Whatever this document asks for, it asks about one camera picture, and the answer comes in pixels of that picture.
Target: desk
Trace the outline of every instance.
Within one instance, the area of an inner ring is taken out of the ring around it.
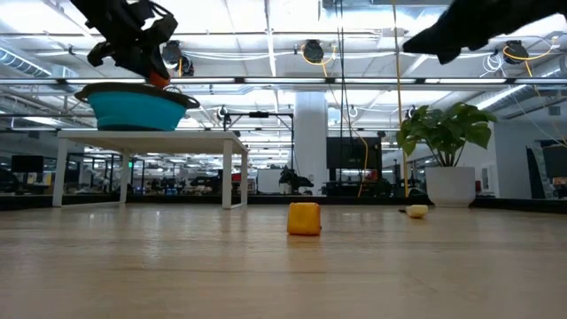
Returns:
[[[248,188],[248,149],[232,132],[115,132],[65,130],[58,133],[59,148],[57,175],[53,191],[53,206],[61,207],[66,171],[68,141],[117,151],[122,155],[122,175],[120,179],[120,202],[126,203],[130,169],[128,163],[135,153],[204,153],[222,154],[222,208],[232,206],[232,154],[242,155],[241,189]],[[248,192],[241,192],[241,204],[248,202]]]

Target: white pillar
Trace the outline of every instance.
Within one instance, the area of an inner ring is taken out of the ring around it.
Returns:
[[[248,152],[242,152],[240,164],[240,205],[248,204]]]
[[[67,169],[67,140],[59,139],[59,149],[57,153],[57,170],[55,174],[55,184],[53,185],[54,207],[63,206],[63,187],[65,186],[65,171]]]
[[[232,140],[224,141],[222,153],[222,208],[232,208]]]
[[[328,106],[324,92],[295,94],[295,172],[308,178],[317,194],[327,182]]]
[[[120,203],[126,204],[126,197],[128,195],[128,182],[130,181],[130,152],[122,153],[122,172],[120,175]]]

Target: yellow sponge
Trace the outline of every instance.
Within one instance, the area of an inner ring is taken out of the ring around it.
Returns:
[[[316,203],[291,203],[287,218],[290,235],[319,236],[321,234],[321,207]]]
[[[429,211],[427,205],[412,205],[406,207],[406,212],[410,218],[424,218]]]

